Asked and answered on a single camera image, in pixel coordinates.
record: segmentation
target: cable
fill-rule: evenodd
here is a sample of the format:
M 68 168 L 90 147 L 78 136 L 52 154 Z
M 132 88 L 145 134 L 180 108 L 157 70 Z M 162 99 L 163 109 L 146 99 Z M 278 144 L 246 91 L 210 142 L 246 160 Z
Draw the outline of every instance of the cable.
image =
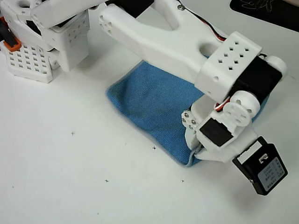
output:
M 182 6 L 184 6 L 183 3 L 181 2 L 181 0 L 178 0 L 178 2 L 179 2 Z M 226 37 L 221 36 L 221 35 L 215 30 L 215 28 L 212 26 L 211 23 L 209 23 L 207 20 L 205 20 L 204 18 L 202 18 L 200 15 L 197 15 L 196 13 L 192 12 L 190 9 L 186 8 L 185 6 L 184 6 L 184 8 L 185 8 L 188 12 L 190 12 L 191 14 L 193 14 L 196 18 L 198 18 L 199 20 L 201 20 L 204 24 L 208 25 L 209 28 L 210 28 L 210 29 L 213 31 L 213 33 L 215 34 L 215 36 L 218 38 L 218 40 L 220 40 L 220 41 L 225 41 L 225 40 L 226 40 Z

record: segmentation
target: microfiber cloth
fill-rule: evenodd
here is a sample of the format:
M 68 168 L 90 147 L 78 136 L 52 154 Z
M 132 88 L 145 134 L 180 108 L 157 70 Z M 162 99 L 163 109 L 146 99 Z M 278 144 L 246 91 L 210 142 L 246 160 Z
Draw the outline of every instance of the microfiber cloth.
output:
M 108 98 L 122 115 L 185 166 L 200 160 L 193 157 L 185 142 L 181 113 L 203 95 L 192 83 L 146 62 L 107 90 Z

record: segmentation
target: hole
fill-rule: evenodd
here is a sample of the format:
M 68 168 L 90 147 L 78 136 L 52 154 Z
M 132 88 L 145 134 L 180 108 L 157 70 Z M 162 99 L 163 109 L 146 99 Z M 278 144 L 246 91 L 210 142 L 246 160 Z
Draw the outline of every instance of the hole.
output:
M 205 57 L 211 56 L 216 50 L 217 50 L 217 47 L 210 43 L 202 44 L 199 48 L 199 51 Z
M 21 0 L 21 1 L 19 1 L 19 7 L 30 8 L 30 2 L 27 0 Z

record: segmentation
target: label sticker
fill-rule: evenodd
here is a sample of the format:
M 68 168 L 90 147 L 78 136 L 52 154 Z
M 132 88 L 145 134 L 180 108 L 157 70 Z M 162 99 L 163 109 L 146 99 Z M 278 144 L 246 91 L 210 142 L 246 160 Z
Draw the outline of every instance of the label sticker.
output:
M 279 159 L 275 157 L 257 176 L 265 190 L 268 191 L 284 174 L 285 171 Z

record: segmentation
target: orange part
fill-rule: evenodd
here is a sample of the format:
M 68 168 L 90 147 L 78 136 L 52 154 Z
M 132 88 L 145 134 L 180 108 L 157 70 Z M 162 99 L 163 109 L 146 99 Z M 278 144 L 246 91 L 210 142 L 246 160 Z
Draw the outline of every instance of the orange part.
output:
M 8 28 L 8 24 L 7 22 L 5 21 L 4 17 L 0 17 L 0 20 L 2 20 L 2 22 L 4 23 L 4 25 L 6 26 L 6 28 Z
M 14 45 L 13 47 L 10 47 L 6 41 L 4 41 L 4 46 L 10 51 L 10 52 L 15 52 L 19 50 L 22 47 L 21 41 L 14 36 L 15 40 L 18 42 L 18 44 Z

